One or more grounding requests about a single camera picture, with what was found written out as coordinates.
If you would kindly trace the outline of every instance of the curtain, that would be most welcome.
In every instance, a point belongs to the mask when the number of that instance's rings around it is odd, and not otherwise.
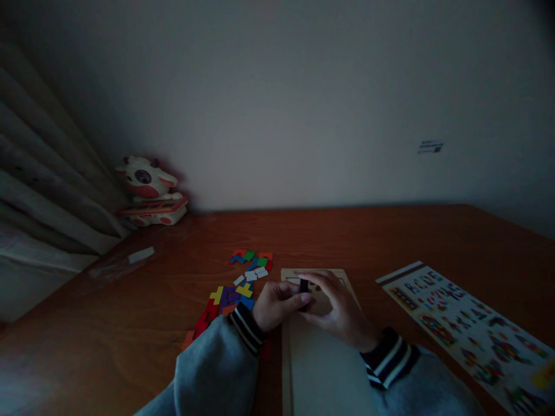
[[[31,309],[129,231],[127,203],[5,26],[0,46],[0,322]]]

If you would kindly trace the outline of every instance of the wooden table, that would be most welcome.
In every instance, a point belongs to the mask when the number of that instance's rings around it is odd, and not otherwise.
[[[131,252],[156,254],[121,276]],[[173,377],[210,292],[245,267],[235,248],[281,268],[342,268],[365,314],[438,354],[486,411],[504,414],[374,280],[421,260],[550,346],[555,242],[463,205],[221,213],[134,233],[0,335],[0,414],[132,414]],[[262,284],[255,287],[258,295]],[[281,415],[281,341],[261,363],[253,414]]]

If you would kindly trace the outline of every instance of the sleeve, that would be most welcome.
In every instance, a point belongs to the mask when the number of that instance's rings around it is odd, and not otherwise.
[[[137,415],[248,414],[265,339],[247,307],[238,304],[177,357],[173,381]]]
[[[376,348],[361,353],[381,415],[485,415],[472,392],[431,352],[386,328]]]

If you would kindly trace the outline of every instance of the cow toy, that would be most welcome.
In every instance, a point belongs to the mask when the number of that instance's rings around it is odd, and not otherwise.
[[[185,215],[188,200],[179,192],[169,193],[177,179],[160,169],[158,159],[149,161],[139,156],[123,159],[125,166],[116,168],[124,176],[127,188],[135,194],[133,204],[119,210],[119,217],[127,217],[134,224],[173,225]]]

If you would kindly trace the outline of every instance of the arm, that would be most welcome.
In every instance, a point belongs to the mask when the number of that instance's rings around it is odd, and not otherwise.
[[[242,303],[215,319],[177,357],[175,376],[137,415],[249,414],[266,334],[312,297],[298,285],[268,282],[253,313]]]
[[[439,358],[410,346],[392,328],[380,336],[333,273],[321,271],[300,277],[319,285],[333,307],[324,316],[301,315],[360,351],[381,415],[484,414],[470,390]]]

